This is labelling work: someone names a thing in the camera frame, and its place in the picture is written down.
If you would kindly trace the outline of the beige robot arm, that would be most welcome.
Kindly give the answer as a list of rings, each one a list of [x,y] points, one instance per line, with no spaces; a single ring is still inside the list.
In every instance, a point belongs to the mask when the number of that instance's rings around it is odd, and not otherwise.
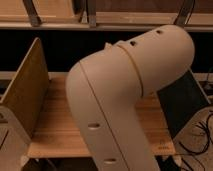
[[[183,76],[194,44],[165,25],[77,62],[66,79],[68,105],[99,171],[160,171],[136,102]]]

